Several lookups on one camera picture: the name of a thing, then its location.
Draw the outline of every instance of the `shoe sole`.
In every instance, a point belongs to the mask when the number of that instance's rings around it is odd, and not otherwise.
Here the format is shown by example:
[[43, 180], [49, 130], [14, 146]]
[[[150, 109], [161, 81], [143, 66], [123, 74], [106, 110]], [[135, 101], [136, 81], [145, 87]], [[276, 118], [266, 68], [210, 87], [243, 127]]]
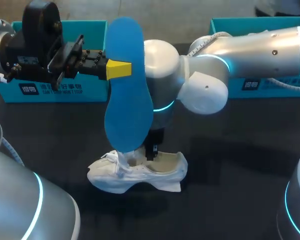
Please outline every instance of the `shoe sole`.
[[[108, 192], [108, 193], [124, 194], [132, 186], [134, 186], [138, 183], [141, 183], [141, 182], [114, 186], [114, 185], [110, 185], [105, 182], [98, 181], [98, 182], [94, 182], [92, 185], [94, 185], [96, 188], [98, 188], [102, 191]], [[156, 189], [161, 190], [161, 191], [173, 192], [173, 193], [181, 192], [180, 182], [156, 182], [156, 183], [146, 182], [146, 183], [154, 186]]]

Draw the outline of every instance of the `logo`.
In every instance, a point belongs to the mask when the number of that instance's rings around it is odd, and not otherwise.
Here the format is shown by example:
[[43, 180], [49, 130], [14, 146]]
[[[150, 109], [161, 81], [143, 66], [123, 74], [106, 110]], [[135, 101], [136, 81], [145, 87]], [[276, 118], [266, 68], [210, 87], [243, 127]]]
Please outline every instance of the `logo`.
[[260, 85], [260, 79], [251, 79], [247, 78], [242, 86], [243, 91], [252, 91], [252, 90], [258, 90]]
[[38, 89], [34, 83], [19, 83], [23, 95], [39, 95]]

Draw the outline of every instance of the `robotic arm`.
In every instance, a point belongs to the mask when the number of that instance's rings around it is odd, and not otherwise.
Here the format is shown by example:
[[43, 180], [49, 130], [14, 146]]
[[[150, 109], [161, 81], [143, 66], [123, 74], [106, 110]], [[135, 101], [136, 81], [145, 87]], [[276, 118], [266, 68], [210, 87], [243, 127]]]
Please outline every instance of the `robotic arm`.
[[24, 10], [22, 30], [0, 20], [0, 82], [12, 79], [50, 83], [58, 90], [63, 78], [77, 73], [108, 80], [109, 59], [99, 50], [83, 50], [84, 36], [64, 42], [58, 7], [53, 2], [32, 1]]
[[146, 40], [145, 73], [154, 108], [153, 124], [144, 142], [146, 155], [158, 154], [171, 106], [180, 100], [197, 114], [219, 112], [228, 100], [228, 82], [235, 78], [300, 76], [300, 26], [232, 37], [216, 33], [195, 40], [188, 55], [161, 40]]

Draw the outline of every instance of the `blue insole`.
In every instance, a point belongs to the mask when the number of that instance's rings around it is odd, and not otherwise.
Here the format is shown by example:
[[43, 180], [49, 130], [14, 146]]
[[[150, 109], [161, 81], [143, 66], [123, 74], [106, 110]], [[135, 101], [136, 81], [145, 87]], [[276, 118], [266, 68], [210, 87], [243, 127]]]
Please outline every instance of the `blue insole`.
[[143, 143], [151, 127], [154, 106], [145, 73], [145, 49], [142, 29], [129, 18], [120, 17], [108, 27], [106, 57], [132, 63], [132, 75], [110, 80], [111, 96], [105, 112], [107, 138], [119, 152], [130, 152]]

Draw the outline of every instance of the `screw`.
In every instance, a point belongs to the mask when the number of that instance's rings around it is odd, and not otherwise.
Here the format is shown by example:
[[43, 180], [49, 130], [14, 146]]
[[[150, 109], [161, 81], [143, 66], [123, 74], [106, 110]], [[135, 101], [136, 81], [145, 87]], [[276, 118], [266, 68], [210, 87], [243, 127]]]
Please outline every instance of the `screw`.
[[62, 33], [62, 23], [60, 21], [57, 21], [53, 24], [53, 29], [57, 34]]

